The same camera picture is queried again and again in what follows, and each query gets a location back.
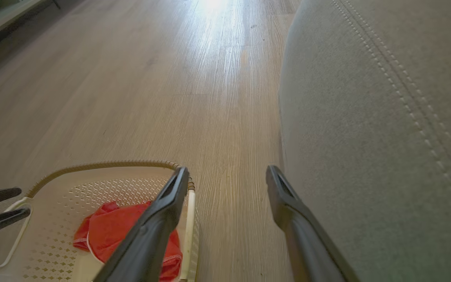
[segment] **floor plank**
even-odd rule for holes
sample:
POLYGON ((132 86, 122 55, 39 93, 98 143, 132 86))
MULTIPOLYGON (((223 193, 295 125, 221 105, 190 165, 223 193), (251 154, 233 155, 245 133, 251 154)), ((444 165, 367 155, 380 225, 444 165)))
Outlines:
MULTIPOLYGON (((188 166, 201 281, 286 281, 267 198, 297 0, 85 0, 0 67, 0 188, 113 159, 188 166)), ((0 204, 0 209, 8 202, 0 204)))

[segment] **laminate flooring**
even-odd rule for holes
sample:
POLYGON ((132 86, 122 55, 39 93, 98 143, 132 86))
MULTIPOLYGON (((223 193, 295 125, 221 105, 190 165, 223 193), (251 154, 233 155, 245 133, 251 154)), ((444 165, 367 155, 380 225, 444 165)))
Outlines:
POLYGON ((265 169, 282 165, 277 91, 298 5, 84 0, 58 11, 0 64, 0 189, 82 163, 176 162, 197 186, 198 280, 292 280, 265 169))

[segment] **upholstery stitching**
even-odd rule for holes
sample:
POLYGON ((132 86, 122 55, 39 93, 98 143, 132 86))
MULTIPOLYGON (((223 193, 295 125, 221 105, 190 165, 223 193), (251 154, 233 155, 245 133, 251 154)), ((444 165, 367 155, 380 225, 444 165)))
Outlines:
POLYGON ((363 24, 365 24, 366 27, 370 30, 371 34, 379 41, 379 43, 384 47, 384 50, 386 50, 387 54, 391 57, 391 59, 396 63, 398 68, 401 70, 401 72, 406 76, 406 80, 408 80, 408 83, 415 89, 415 92, 420 96, 420 100, 427 105, 429 109, 429 113, 434 117, 438 125, 442 128, 444 131, 444 135, 446 135, 448 142, 451 144, 451 134, 446 129, 445 124, 442 122, 440 117, 436 114, 433 106, 429 103, 429 101, 424 96, 424 93, 417 87, 417 84, 414 82, 414 80, 410 77, 408 74, 408 71, 406 71, 405 67, 399 62, 398 59, 396 59, 396 56, 390 51, 389 48, 385 45, 385 43, 382 41, 382 39, 375 33, 375 31, 372 29, 372 27, 365 21, 365 19, 360 15, 358 11, 354 8, 354 6, 348 1, 344 0, 349 7, 354 11, 354 13, 358 16, 358 18, 362 21, 363 24))
POLYGON ((358 31, 358 29, 354 26, 354 24, 351 22, 351 20, 349 19, 349 17, 344 13, 343 9, 340 7, 340 5, 336 2, 336 0, 332 0, 333 4, 337 7, 337 9, 340 11, 340 13, 342 14, 342 16, 344 16, 345 20, 347 20, 347 22, 349 23, 349 26, 352 27, 352 29, 354 30, 355 34, 358 35, 358 37, 360 37, 361 41, 363 42, 363 44, 365 45, 365 47, 367 48, 368 52, 371 54, 371 56, 373 57, 373 60, 377 63, 377 66, 381 69, 381 71, 383 72, 383 74, 385 75, 385 77, 387 78, 387 80, 389 81, 389 83, 391 84, 392 88, 396 91, 396 94, 398 94, 400 101, 403 103, 403 106, 405 107, 405 109, 408 112, 408 116, 411 117, 414 125, 419 129, 419 133, 422 136, 422 138, 424 139, 424 143, 427 145, 431 155, 433 155, 433 157, 435 158, 435 162, 436 164, 441 168, 442 173, 443 173, 443 177, 446 178, 446 180, 448 180, 449 182, 449 188, 451 191, 451 177, 450 175, 448 175, 448 172, 446 170, 445 165, 443 164, 440 156, 438 156, 438 154, 436 153, 436 151, 433 148, 433 145, 431 144, 431 142, 428 140, 424 130, 422 129, 422 127, 420 126, 420 123, 417 121, 417 118, 415 117, 415 114, 412 112, 412 110, 410 109, 410 107, 408 106, 408 104, 406 103, 405 98, 403 97, 403 94, 401 94, 401 91, 399 91, 398 87, 396 86, 396 84, 394 83, 394 81, 392 80, 392 78, 390 77, 390 75, 387 73, 386 69, 383 67, 383 65, 381 64, 381 62, 379 62, 376 54, 373 52, 372 48, 367 44, 365 38, 363 38, 363 36, 361 35, 361 33, 358 31))

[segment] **gray couch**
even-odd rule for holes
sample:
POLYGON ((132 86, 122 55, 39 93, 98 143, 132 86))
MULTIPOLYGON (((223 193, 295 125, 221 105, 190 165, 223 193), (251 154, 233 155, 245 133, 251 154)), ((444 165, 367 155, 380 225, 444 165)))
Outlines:
POLYGON ((303 0, 287 178, 362 281, 451 281, 451 1, 303 0))

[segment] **basket handle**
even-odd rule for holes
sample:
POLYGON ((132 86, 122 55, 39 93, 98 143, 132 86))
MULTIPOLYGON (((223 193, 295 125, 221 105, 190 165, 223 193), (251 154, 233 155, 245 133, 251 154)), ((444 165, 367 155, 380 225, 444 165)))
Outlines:
POLYGON ((15 253, 16 247, 20 243, 20 239, 22 239, 23 233, 25 232, 25 228, 27 227, 27 225, 29 223, 29 220, 31 219, 31 216, 32 216, 31 198, 23 197, 22 199, 14 202, 10 207, 8 207, 5 210, 5 212, 9 212, 9 211, 13 211, 13 210, 19 209, 19 208, 24 207, 24 206, 29 207, 29 209, 31 210, 31 213, 30 213, 29 216, 27 216, 27 218, 23 222, 22 228, 20 228, 20 232, 18 233, 18 236, 15 239, 15 242, 14 242, 13 246, 11 247, 10 252, 7 255, 7 258, 5 259, 5 261, 2 264, 0 264, 0 268, 5 267, 8 264, 8 262, 10 261, 11 257, 15 253))
POLYGON ((184 246, 182 250, 182 267, 180 268, 180 280, 187 280, 189 276, 189 268, 191 264, 191 253, 193 248, 193 233, 195 222, 196 209, 196 194, 195 191, 189 189, 188 191, 188 218, 186 220, 186 236, 184 237, 184 246))

